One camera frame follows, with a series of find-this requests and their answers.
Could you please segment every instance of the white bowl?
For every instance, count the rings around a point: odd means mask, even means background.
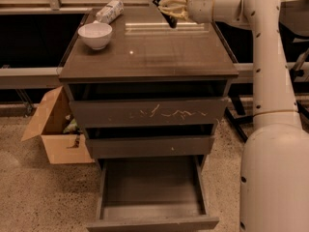
[[[93,50],[104,49],[110,42],[112,27],[106,23],[90,23],[78,29],[83,43]]]

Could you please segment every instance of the open drawer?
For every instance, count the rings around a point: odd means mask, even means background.
[[[213,229],[196,157],[107,159],[102,165],[97,220],[88,230]]]

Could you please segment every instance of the brown cabinet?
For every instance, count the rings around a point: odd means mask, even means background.
[[[104,50],[78,39],[60,74],[101,171],[88,229],[214,228],[201,168],[236,69],[211,25],[170,29],[150,6],[126,8],[112,27]]]

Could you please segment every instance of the floor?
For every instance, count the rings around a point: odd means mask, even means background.
[[[308,107],[308,99],[303,103]],[[245,103],[250,113],[250,99]],[[98,170],[93,163],[51,165],[41,140],[21,142],[31,117],[22,106],[0,106],[0,232],[84,232],[95,219]],[[308,130],[309,121],[302,117]],[[249,135],[252,124],[244,125]],[[223,118],[203,170],[213,232],[239,231],[239,172],[243,142]]]

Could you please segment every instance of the open cardboard box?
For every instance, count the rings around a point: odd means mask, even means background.
[[[49,162],[88,163],[94,162],[85,145],[85,136],[63,134],[71,114],[68,97],[63,87],[47,92],[24,132],[21,141],[40,136]]]

